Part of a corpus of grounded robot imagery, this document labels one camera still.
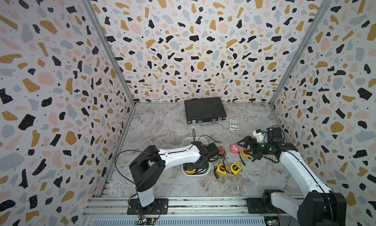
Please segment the orange black tape measure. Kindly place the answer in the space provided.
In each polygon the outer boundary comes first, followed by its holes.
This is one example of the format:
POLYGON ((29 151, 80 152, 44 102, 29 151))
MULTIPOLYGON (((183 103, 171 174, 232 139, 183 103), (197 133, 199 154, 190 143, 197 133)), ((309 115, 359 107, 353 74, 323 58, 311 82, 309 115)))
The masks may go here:
POLYGON ((218 154, 219 154, 220 157, 223 157, 223 156, 226 155, 226 151, 224 150, 223 147, 218 148, 218 154))

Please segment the yellow tape measure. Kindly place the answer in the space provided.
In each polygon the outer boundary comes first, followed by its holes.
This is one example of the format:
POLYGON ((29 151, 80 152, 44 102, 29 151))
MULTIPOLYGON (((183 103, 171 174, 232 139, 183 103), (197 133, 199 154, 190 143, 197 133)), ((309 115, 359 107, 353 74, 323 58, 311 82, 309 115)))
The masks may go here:
POLYGON ((219 179, 219 174, 227 175, 226 166, 224 164, 220 164, 218 166, 214 166, 214 176, 216 179, 219 179))
POLYGON ((187 168, 187 171, 186 171, 187 175, 193 175, 195 173, 196 173, 196 168, 193 168, 193 167, 187 168))
POLYGON ((239 157, 240 157, 240 160, 241 160, 241 163, 245 166, 246 164, 245 164, 245 162, 244 162, 244 158, 245 159, 251 159, 251 155, 249 155, 249 153, 248 153, 248 151, 247 151, 247 149, 242 149, 241 151, 240 151, 240 153, 239 153, 239 157))
POLYGON ((242 167, 238 165, 237 163, 233 163, 230 166, 230 170, 233 175, 237 175, 242 170, 242 167))

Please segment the pink tape measure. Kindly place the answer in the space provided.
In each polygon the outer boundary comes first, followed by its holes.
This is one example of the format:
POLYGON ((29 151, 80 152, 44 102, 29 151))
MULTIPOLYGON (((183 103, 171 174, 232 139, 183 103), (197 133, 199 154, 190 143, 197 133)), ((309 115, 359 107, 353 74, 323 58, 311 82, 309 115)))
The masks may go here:
POLYGON ((230 145, 230 151, 233 153, 233 154, 237 154, 241 151, 240 147, 234 143, 232 145, 230 145))

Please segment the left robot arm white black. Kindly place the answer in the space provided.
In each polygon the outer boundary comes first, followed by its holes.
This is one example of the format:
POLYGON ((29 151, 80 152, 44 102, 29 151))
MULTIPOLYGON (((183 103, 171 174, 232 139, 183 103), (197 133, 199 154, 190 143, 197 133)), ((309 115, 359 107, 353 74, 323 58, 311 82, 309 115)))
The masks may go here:
POLYGON ((151 145, 129 165, 141 207, 155 204, 153 187, 162 173, 180 166, 192 174, 209 170, 210 161, 219 156, 215 143, 203 144, 192 141, 188 146, 177 149, 157 149, 151 145))

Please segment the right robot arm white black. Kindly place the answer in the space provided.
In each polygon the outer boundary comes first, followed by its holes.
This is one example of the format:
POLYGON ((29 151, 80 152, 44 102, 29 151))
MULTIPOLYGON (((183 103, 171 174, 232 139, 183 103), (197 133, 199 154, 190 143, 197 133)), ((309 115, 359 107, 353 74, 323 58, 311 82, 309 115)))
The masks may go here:
POLYGON ((297 147, 286 141, 284 131, 274 125, 265 131, 257 129, 252 136, 237 142, 239 154, 252 160, 269 159, 281 163, 291 174, 303 195, 296 199, 282 190, 266 189, 261 197, 264 209, 273 208, 289 214, 301 226, 344 226, 347 202, 341 193, 333 192, 308 167, 297 147))

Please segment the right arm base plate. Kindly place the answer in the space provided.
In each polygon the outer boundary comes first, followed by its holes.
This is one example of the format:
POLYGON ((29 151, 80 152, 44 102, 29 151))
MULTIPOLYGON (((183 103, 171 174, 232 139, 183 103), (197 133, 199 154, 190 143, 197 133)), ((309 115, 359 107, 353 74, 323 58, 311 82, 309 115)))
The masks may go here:
POLYGON ((284 211, 265 204, 262 198, 246 198, 246 206, 249 214, 285 214, 284 211))

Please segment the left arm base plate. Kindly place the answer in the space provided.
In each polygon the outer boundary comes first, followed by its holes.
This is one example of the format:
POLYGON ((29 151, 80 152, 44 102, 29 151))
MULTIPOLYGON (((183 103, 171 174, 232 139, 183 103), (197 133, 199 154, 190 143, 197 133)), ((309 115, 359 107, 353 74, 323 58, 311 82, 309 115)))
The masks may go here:
POLYGON ((131 199, 127 215, 167 215, 168 198, 157 198, 148 206, 141 206, 139 199, 131 199))

